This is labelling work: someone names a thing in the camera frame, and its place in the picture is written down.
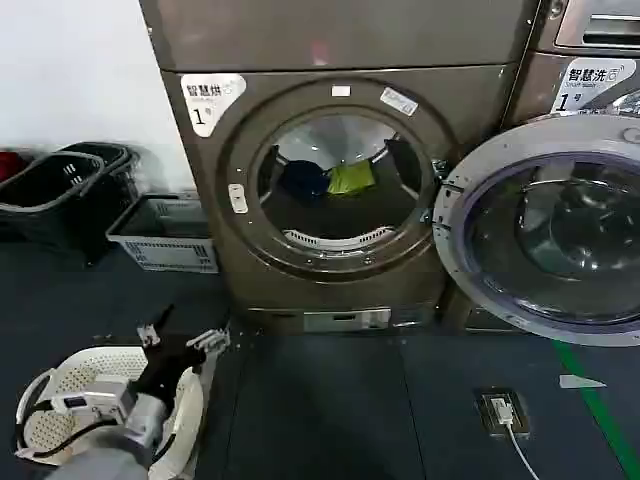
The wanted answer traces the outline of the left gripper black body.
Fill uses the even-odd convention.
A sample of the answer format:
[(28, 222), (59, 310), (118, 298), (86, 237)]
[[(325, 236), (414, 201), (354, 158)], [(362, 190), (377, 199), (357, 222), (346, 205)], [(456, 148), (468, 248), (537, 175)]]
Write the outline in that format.
[(188, 346), (185, 338), (165, 338), (143, 351), (147, 365), (135, 381), (135, 391), (161, 401), (173, 401), (183, 372), (206, 360), (205, 352)]

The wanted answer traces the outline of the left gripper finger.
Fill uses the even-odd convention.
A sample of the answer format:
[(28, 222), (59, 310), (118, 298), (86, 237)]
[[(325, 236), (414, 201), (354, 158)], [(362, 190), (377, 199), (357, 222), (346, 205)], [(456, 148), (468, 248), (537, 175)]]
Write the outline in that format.
[(156, 315), (150, 322), (138, 325), (136, 333), (141, 341), (143, 349), (153, 347), (161, 342), (160, 332), (166, 325), (174, 310), (174, 305), (169, 304), (161, 313)]
[(218, 359), (231, 344), (229, 328), (209, 329), (186, 342), (186, 347), (201, 352), (207, 360)]

